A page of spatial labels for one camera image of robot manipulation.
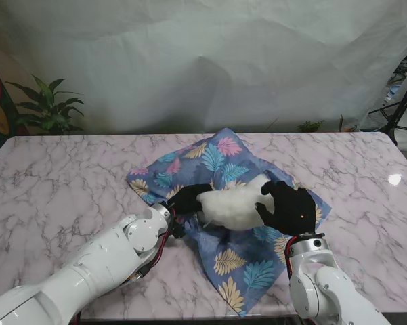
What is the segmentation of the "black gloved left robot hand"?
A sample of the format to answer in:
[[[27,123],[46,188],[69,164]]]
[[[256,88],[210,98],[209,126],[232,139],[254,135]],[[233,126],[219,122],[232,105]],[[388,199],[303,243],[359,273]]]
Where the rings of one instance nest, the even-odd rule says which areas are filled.
[[[185,186],[167,201],[167,208],[174,209],[178,215],[197,213],[202,211],[202,205],[197,200],[197,196],[212,190],[211,185],[207,183]]]

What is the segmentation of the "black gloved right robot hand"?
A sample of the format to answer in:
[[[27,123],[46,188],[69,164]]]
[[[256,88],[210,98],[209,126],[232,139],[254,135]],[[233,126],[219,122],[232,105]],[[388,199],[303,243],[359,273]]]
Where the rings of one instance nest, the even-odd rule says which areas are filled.
[[[272,213],[264,204],[255,203],[264,225],[289,236],[316,233],[316,203],[305,188],[296,190],[284,181],[269,181],[261,187],[261,194],[270,194],[274,201]]]

